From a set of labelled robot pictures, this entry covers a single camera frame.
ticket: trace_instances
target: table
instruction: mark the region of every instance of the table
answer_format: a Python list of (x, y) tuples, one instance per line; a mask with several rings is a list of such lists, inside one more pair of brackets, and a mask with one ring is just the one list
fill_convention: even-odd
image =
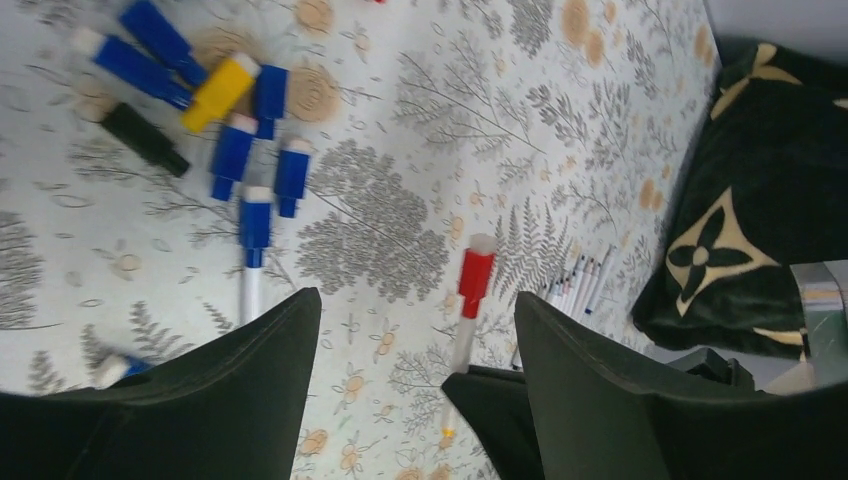
[[(218, 126), (190, 135), (68, 51), (112, 0), (0, 6), (0, 388), (90, 384), (107, 351), (159, 363), (232, 330), (235, 204), (209, 197)], [(293, 478), (494, 478), (473, 434), (441, 439), (469, 235), (499, 253), (476, 363), (509, 363), (511, 305), (576, 247), (622, 248), (585, 322), (632, 348), (626, 312), (658, 261), (668, 199), (717, 68), (696, 0), (162, 0), (207, 67), (234, 50), (291, 69), (291, 135), (313, 147), (277, 219), (266, 307), (318, 286), (325, 311)], [(97, 125), (117, 98), (193, 168), (180, 180)], [(248, 111), (248, 102), (238, 107)], [(254, 145), (267, 184), (279, 141)]]

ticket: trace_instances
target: cushion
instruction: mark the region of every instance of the cushion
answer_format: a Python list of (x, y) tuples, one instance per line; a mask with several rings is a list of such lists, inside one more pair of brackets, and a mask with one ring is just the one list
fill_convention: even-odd
[(848, 258), (848, 69), (761, 44), (718, 87), (634, 324), (665, 348), (797, 358), (789, 266)]

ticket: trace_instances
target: bundle of pens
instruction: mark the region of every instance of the bundle of pens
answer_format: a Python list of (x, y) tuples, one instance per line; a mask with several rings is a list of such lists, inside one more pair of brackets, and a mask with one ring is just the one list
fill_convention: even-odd
[[(241, 182), (254, 138), (274, 140), (275, 123), (285, 112), (288, 72), (258, 65), (244, 52), (235, 52), (208, 74), (192, 57), (191, 45), (149, 1), (132, 3), (120, 23), (152, 55), (145, 55), (116, 35), (79, 28), (73, 46), (99, 67), (151, 97), (182, 111), (182, 124), (197, 133), (221, 120), (254, 84), (253, 114), (232, 114), (221, 127), (211, 162), (212, 198), (229, 201), (233, 185)], [(182, 83), (174, 78), (179, 75)], [(103, 112), (100, 125), (148, 162), (181, 177), (188, 162), (174, 150), (174, 142), (126, 103), (115, 102)], [(245, 186), (241, 200), (239, 239), (245, 249), (242, 318), (250, 322), (262, 313), (259, 278), (262, 251), (270, 245), (271, 205), (278, 199), (280, 216), (293, 218), (305, 192), (309, 144), (289, 141), (279, 153), (273, 193), (267, 187)]]
[[(580, 320), (584, 315), (591, 316), (598, 307), (617, 254), (618, 249), (610, 245), (602, 260), (581, 255), (573, 269), (569, 271), (566, 268), (557, 277), (549, 279), (536, 294), (574, 320)], [(512, 368), (523, 368), (517, 347), (512, 357)]]

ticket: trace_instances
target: yellow block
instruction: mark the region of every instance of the yellow block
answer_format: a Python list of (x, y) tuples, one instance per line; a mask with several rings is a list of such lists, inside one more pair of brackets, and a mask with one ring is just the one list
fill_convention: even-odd
[(235, 53), (224, 60), (194, 93), (191, 106), (183, 113), (183, 125), (199, 133), (207, 123), (223, 118), (253, 86), (258, 74), (259, 65), (245, 53)]

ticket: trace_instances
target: black fabric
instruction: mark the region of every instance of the black fabric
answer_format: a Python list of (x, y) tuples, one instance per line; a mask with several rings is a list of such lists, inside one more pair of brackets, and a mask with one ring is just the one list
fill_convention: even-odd
[[(724, 81), (751, 73), (752, 58), (725, 69)], [(770, 62), (813, 84), (749, 78), (705, 126), (666, 259), (632, 311), (636, 327), (664, 348), (714, 345), (798, 358), (800, 346), (754, 329), (803, 326), (789, 265), (848, 258), (848, 109), (835, 103), (848, 98), (848, 70), (831, 66), (841, 76), (816, 76), (801, 70), (814, 61), (783, 49)], [(734, 224), (742, 241), (730, 238)], [(675, 244), (692, 231), (693, 239)], [(755, 251), (765, 260), (752, 260)], [(740, 265), (745, 271), (703, 286), (711, 268)], [(674, 268), (689, 273), (675, 278)]]
[(777, 397), (703, 380), (527, 292), (515, 324), (545, 478), (832, 479), (848, 468), (848, 384)]
[(0, 394), (3, 478), (288, 478), (320, 316), (304, 289), (107, 390)]
[(472, 365), (442, 391), (477, 434), (501, 480), (545, 480), (524, 374)]

